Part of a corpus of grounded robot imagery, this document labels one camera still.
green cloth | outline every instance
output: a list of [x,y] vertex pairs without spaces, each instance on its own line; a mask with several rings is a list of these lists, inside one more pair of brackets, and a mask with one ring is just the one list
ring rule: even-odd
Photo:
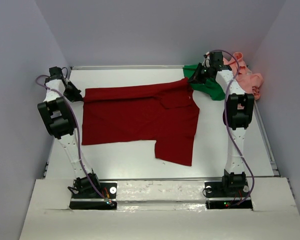
[[[197,64],[185,65],[183,68],[183,75],[190,78],[195,73],[197,66]],[[190,83],[190,85],[193,90],[209,94],[211,99],[214,101],[222,101],[226,97],[222,87],[213,78],[207,79],[205,84]]]

white wall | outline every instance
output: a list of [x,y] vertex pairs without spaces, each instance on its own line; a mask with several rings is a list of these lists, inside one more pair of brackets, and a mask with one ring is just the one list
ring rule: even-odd
[[300,0],[287,0],[251,62],[265,78],[258,102],[280,173],[300,212]]
[[35,77],[66,64],[34,0],[0,0],[0,240],[19,239],[52,142]]
[[71,66],[249,62],[285,0],[36,0]]

white platform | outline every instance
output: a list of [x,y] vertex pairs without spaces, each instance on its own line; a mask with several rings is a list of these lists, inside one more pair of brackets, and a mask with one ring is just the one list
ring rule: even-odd
[[119,181],[117,210],[71,210],[72,182],[36,181],[20,240],[300,240],[285,178],[256,178],[253,211],[206,210],[203,181]]
[[[86,88],[108,88],[169,83],[182,79],[179,69],[101,69],[73,70],[70,80],[85,95]],[[82,151],[100,179],[174,179],[221,177],[227,160],[228,136],[223,123],[223,101],[212,101],[194,91],[200,108],[192,166],[155,158],[155,141],[118,142],[82,146]],[[83,103],[72,104],[82,125]],[[270,158],[256,116],[247,129],[244,155],[255,176],[273,176]],[[73,179],[74,171],[57,141],[49,157],[47,179]]]

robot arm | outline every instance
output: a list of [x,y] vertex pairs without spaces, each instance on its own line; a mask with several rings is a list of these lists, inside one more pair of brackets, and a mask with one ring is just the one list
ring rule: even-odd
[[[80,95],[80,90],[64,78],[61,68],[53,67],[49,69],[49,72],[50,77],[46,78],[45,86],[63,93],[72,102],[83,99]],[[56,91],[47,89],[44,101],[39,103],[37,108],[48,133],[58,140],[72,165],[76,180],[74,187],[69,187],[69,190],[74,194],[93,194],[95,191],[88,181],[86,173],[98,190],[101,189],[100,181],[85,160],[82,151],[81,159],[79,158],[78,144],[80,143],[77,142],[76,137],[75,129],[77,126],[75,117],[65,98]]]
[[[215,80],[226,92],[233,77],[232,71],[222,70],[217,72]],[[252,121],[254,100],[253,94],[247,94],[236,80],[232,82],[226,102],[227,120],[229,132],[242,153],[246,129]],[[222,184],[224,190],[228,192],[241,191],[246,185],[244,162],[230,136],[228,136],[228,155]]]
[[[234,75],[232,69],[228,65],[224,65],[223,54],[221,51],[214,51],[205,55],[204,64],[199,64],[193,76],[188,80],[190,83],[205,84],[207,79],[215,79],[215,81],[226,92],[229,83],[233,80]],[[243,152],[246,129],[252,121],[254,108],[254,95],[246,93],[234,79],[230,85],[228,98],[226,100],[226,115],[229,126],[229,134]],[[223,113],[223,122],[225,121],[225,113]],[[243,190],[247,185],[244,162],[238,153],[230,136],[228,136],[228,155],[226,165],[224,167],[224,175],[222,182],[205,182],[205,186],[213,189],[207,191],[207,197],[214,196],[228,197],[233,193]]]

crumpled clothing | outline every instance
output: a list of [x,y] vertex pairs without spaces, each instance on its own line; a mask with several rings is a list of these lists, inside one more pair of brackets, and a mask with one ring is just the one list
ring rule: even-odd
[[[239,74],[235,78],[236,81],[247,94],[253,94],[254,99],[258,100],[260,98],[259,88],[264,83],[264,78],[260,73],[252,73],[252,71],[247,67],[244,61],[244,55],[241,52],[235,52],[233,56],[238,60],[240,66]],[[230,65],[233,75],[237,73],[238,65],[233,58],[231,58],[230,61],[223,58],[223,63],[225,65]]]

